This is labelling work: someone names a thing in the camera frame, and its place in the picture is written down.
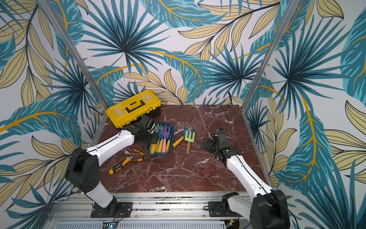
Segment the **green rake wooden handle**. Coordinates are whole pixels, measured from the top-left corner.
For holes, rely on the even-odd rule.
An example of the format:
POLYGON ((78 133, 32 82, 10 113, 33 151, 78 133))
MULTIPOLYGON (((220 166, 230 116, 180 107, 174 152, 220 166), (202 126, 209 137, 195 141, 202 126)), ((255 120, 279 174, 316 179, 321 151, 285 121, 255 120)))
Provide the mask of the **green rake wooden handle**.
POLYGON ((155 125, 155 129, 154 129, 154 131, 155 131, 156 133, 159 133, 159 131, 160 131, 160 125, 159 125, 159 124, 156 124, 156 125, 155 125))

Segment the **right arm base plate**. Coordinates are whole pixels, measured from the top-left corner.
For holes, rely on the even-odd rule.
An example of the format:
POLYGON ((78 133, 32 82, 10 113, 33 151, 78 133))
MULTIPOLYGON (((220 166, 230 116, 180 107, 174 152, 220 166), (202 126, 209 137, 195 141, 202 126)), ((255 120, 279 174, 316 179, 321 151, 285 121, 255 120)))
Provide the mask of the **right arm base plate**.
POLYGON ((228 206, 219 201, 208 202, 203 209, 209 212, 210 217, 241 217, 240 214, 231 211, 228 206))

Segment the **purple rake pink handle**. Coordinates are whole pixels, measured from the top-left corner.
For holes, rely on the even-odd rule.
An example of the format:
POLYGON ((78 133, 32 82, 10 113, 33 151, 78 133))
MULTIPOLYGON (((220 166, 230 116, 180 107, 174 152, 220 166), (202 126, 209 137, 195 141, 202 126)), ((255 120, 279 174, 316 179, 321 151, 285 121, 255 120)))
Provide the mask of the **purple rake pink handle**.
POLYGON ((166 153, 167 150, 167 142, 170 137, 170 131, 171 125, 164 125, 162 127, 162 136, 163 136, 163 147, 162 147, 162 153, 166 153))

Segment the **teal fork yellow handle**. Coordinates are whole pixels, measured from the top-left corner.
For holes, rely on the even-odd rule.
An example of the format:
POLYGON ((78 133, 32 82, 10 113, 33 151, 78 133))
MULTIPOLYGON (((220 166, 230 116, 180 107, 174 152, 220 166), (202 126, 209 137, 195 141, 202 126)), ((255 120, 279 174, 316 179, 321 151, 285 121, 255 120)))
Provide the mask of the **teal fork yellow handle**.
POLYGON ((159 136, 160 136, 160 143, 157 149, 157 153, 162 153, 163 150, 163 131, 164 131, 164 125, 160 125, 160 131, 159 131, 159 136))

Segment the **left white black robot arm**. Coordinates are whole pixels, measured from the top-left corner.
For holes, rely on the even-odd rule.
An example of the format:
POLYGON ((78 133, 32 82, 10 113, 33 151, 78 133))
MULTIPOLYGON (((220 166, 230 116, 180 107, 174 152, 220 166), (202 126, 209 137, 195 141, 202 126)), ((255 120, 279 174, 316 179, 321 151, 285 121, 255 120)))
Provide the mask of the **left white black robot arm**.
POLYGON ((124 148, 135 143, 155 144, 155 120, 143 115, 138 123, 128 124, 113 137, 87 149, 77 148, 70 157, 65 178, 108 214, 115 212, 117 200, 101 183, 100 166, 124 148))

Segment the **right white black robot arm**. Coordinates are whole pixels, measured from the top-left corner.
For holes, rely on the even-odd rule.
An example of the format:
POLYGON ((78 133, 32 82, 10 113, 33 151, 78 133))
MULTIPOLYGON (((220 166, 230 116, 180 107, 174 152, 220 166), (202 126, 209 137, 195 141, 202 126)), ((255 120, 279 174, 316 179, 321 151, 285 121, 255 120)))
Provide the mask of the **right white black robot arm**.
POLYGON ((280 190, 266 184, 246 163, 236 148, 231 148, 226 131, 220 128, 206 137, 201 146, 221 161, 240 181, 251 200, 236 192, 222 196, 221 209, 226 215, 238 214, 250 221, 253 229, 289 229, 290 210, 280 190))

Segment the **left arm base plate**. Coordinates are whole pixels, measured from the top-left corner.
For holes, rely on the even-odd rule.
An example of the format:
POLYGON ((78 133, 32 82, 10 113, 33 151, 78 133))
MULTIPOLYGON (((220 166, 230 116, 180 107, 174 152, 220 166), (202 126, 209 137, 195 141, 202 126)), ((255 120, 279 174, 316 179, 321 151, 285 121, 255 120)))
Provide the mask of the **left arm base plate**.
POLYGON ((129 218, 132 205, 132 202, 115 202, 106 208, 102 208, 95 203, 92 207, 91 218, 116 218, 118 215, 119 217, 129 218))

